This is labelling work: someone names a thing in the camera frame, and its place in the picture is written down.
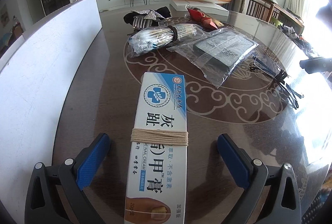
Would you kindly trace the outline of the grey pad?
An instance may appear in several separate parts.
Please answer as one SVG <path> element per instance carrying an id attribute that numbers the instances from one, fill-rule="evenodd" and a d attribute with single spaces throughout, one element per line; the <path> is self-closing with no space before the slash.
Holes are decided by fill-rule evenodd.
<path id="1" fill-rule="evenodd" d="M 186 58 L 202 71 L 208 82 L 219 88 L 257 46 L 258 43 L 245 34 L 225 27 L 168 50 Z"/>

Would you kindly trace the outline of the blue white nail cream box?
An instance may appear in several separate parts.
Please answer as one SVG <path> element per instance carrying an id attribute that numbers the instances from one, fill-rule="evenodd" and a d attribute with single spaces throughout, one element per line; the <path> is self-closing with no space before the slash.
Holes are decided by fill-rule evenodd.
<path id="1" fill-rule="evenodd" d="M 185 78 L 144 73 L 131 152 L 124 223 L 184 223 L 187 184 Z"/>

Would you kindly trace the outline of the red candy pouch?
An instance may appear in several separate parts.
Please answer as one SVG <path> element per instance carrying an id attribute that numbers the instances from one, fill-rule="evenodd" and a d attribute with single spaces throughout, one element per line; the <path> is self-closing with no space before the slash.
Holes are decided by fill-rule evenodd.
<path id="1" fill-rule="evenodd" d="M 204 13 L 201 9 L 187 7 L 191 20 L 199 23 L 203 28 L 208 30 L 217 30 L 224 26 L 222 22 Z"/>

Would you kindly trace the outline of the silver patterned hair claw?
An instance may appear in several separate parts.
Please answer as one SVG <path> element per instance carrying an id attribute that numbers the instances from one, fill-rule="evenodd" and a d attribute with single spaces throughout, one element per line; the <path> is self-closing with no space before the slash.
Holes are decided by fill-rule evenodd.
<path id="1" fill-rule="evenodd" d="M 168 18 L 163 17 L 155 10 L 142 10 L 138 12 L 133 11 L 133 22 L 132 27 L 138 30 L 142 30 L 148 27 L 151 27 L 153 23 L 156 23 L 157 26 L 164 25 Z"/>

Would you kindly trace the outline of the cotton swabs plastic bag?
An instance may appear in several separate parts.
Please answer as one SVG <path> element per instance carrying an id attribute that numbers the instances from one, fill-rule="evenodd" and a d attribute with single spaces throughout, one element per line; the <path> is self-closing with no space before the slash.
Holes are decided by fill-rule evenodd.
<path id="1" fill-rule="evenodd" d="M 190 42 L 205 37 L 207 32 L 196 24 L 148 27 L 128 39 L 128 55 L 135 58 L 167 45 Z"/>

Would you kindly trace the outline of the wooden dining chair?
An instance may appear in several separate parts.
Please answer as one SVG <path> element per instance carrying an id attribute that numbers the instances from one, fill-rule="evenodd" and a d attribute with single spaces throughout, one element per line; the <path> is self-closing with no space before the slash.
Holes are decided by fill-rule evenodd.
<path id="1" fill-rule="evenodd" d="M 278 19 L 280 11 L 271 0 L 243 0 L 241 12 L 245 15 L 272 23 L 272 18 Z"/>

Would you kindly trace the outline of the white flat box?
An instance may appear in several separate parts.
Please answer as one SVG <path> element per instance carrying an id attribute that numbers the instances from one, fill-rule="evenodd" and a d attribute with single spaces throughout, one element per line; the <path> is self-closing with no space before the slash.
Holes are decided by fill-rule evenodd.
<path id="1" fill-rule="evenodd" d="M 219 0 L 169 0 L 176 11 L 186 11 L 188 6 L 201 9 L 209 15 L 228 17 L 229 10 L 222 7 L 224 2 Z"/>

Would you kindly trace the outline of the white organizer bin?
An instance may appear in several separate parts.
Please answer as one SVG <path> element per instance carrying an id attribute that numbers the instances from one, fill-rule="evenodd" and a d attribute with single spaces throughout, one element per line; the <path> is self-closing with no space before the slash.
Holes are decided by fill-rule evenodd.
<path id="1" fill-rule="evenodd" d="M 24 222 L 34 165 L 50 165 L 71 83 L 102 28 L 96 0 L 47 15 L 1 58 L 1 203 Z"/>

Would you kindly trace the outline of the black fabric item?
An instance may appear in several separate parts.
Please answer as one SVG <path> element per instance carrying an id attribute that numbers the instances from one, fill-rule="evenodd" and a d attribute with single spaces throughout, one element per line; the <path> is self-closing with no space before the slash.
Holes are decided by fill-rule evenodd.
<path id="1" fill-rule="evenodd" d="M 161 21 L 171 17 L 171 12 L 166 6 L 158 8 L 156 10 L 132 10 L 130 13 L 127 13 L 123 17 L 123 20 L 126 24 L 130 24 L 133 26 L 134 17 L 136 16 L 142 16 L 145 20 Z"/>

